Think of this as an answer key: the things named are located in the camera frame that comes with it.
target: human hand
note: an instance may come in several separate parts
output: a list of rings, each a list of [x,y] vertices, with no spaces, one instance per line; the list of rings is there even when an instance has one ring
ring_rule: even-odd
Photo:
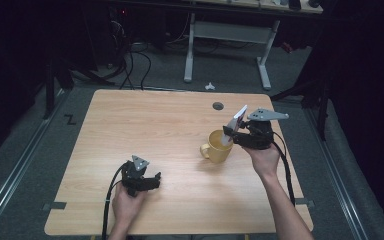
[[[254,170],[260,178],[277,177],[280,154],[274,144],[270,144],[270,147],[265,150],[242,148],[251,156]]]
[[[124,239],[130,225],[142,208],[147,191],[138,191],[137,196],[132,197],[120,182],[115,187],[115,196],[112,201],[115,223],[109,239]]]

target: table top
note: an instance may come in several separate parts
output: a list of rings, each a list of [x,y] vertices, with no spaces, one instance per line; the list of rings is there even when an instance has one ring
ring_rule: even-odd
[[[224,109],[215,110],[215,102]],[[55,198],[66,206],[51,210],[45,232],[100,235],[109,184],[132,155],[150,162],[145,177],[161,172],[162,178],[160,188],[148,192],[129,234],[275,232],[266,192],[249,155],[234,145],[226,162],[214,164],[199,151],[208,135],[222,129],[245,104],[248,113],[258,107],[273,110],[263,94],[96,91]],[[282,136],[277,121],[272,128]],[[295,197],[302,198],[287,156]],[[278,172],[286,190],[282,163]],[[308,208],[296,208],[312,229]],[[109,230],[113,222],[110,209]]]

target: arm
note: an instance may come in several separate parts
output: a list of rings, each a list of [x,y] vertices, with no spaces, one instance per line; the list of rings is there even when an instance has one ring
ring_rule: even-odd
[[[146,193],[146,191],[138,192],[135,198],[131,197],[127,194],[126,188],[121,183],[117,183],[112,202],[115,223],[108,238],[109,240],[126,239],[130,225],[139,213]]]
[[[313,236],[280,185],[277,177],[279,152],[271,144],[269,149],[243,148],[252,159],[252,165],[267,192],[279,239],[313,239]]]

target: metal frame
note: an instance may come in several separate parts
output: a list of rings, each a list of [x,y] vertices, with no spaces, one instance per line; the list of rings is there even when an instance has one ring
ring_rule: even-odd
[[[274,38],[280,21],[276,20],[272,28],[251,27],[235,24],[224,24],[206,21],[195,21],[195,14],[192,13],[189,28],[189,45],[186,56],[185,76],[186,83],[192,82],[193,74],[193,44],[195,37],[212,38],[220,40],[240,41],[265,44],[262,57],[257,58],[257,66],[260,71],[260,78],[265,90],[271,89],[270,79],[267,74],[266,60],[269,56]]]

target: yellow mug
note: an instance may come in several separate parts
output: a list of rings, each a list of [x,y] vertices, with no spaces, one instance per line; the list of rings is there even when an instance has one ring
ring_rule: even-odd
[[[229,142],[229,145],[225,146],[221,143],[221,137],[223,130],[215,130],[208,137],[208,143],[203,144],[200,148],[201,155],[204,158],[208,158],[213,163],[221,163],[226,161],[229,156],[230,150],[232,150],[233,141]]]

